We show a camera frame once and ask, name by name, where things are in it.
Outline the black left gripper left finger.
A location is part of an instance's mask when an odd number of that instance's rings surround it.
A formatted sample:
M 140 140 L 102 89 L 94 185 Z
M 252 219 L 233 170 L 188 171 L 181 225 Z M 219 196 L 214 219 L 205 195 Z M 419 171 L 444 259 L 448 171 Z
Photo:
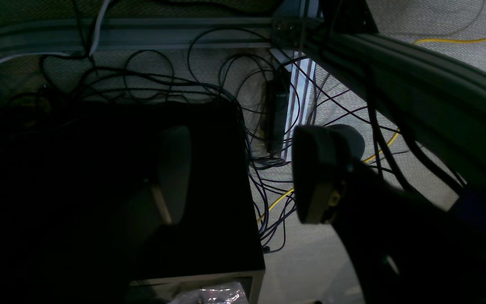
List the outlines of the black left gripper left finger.
M 113 220 L 112 272 L 129 279 L 148 239 L 160 227 L 183 218 L 192 166 L 192 137 L 187 126 L 168 128 L 156 136 L 143 181 L 116 210 Z

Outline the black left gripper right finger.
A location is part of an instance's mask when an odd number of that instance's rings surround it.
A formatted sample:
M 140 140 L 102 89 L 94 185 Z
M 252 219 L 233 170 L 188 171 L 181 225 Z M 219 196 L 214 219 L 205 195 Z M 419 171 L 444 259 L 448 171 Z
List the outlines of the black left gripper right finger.
M 392 187 L 330 128 L 295 129 L 299 220 L 330 224 L 367 304 L 486 304 L 486 230 Z

